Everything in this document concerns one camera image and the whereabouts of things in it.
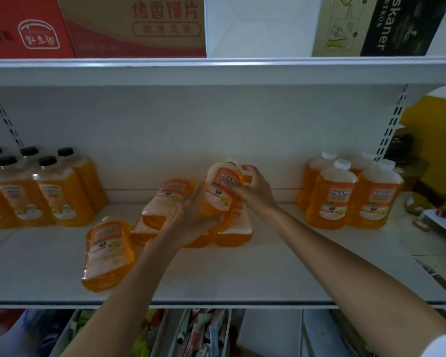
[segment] upper shelf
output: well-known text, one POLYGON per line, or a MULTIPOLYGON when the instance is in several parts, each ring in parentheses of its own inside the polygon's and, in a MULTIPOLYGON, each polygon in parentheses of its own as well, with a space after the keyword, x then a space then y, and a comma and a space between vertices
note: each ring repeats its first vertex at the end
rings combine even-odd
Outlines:
POLYGON ((446 57, 0 60, 0 86, 446 84, 446 57))
MULTIPOLYGON (((302 218, 296 205, 282 207, 302 218)), ((109 205, 96 218, 134 222, 140 205, 109 205)), ((182 249, 168 267, 154 306, 334 308, 335 304, 286 244, 250 214, 253 238, 238 248, 182 249)), ((98 307, 109 292, 81 284, 89 227, 21 228, 0 244, 0 307, 98 307)), ((432 306, 446 308, 446 291, 408 254, 390 229, 321 231, 392 275, 432 306)))

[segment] bottle with white cap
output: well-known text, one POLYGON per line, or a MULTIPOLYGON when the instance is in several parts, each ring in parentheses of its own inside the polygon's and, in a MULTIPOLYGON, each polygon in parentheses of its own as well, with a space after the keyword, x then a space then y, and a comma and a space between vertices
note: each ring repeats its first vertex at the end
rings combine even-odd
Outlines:
POLYGON ((304 168, 303 186, 297 197, 297 205, 303 212, 307 211, 309 207, 310 198, 315 187, 315 180, 319 176, 319 173, 326 168, 333 167, 336 157, 337 153, 323 151, 320 156, 306 164, 304 168))
POLYGON ((360 173, 349 203, 347 224, 365 229, 379 229, 386 224, 403 185, 403 178, 394 167, 394 161, 382 159, 360 173))
POLYGON ((345 212, 357 183, 350 161, 337 159, 332 168, 321 171, 306 212, 307 222, 315 228, 340 229, 345 225, 345 212))
POLYGON ((375 161, 375 155, 364 151, 358 153, 356 156, 349 158, 349 161, 351 162, 350 171, 355 175, 362 173, 364 169, 371 167, 377 163, 375 161))
POLYGON ((210 232, 218 233, 228 229, 232 209, 238 199, 234 192, 222 185, 223 180, 243 185, 244 177, 236 160, 228 159, 226 162, 215 163, 208 169, 204 184, 205 194, 200 203, 199 215, 204 218, 214 215, 224 216, 224 220, 211 228, 210 232))

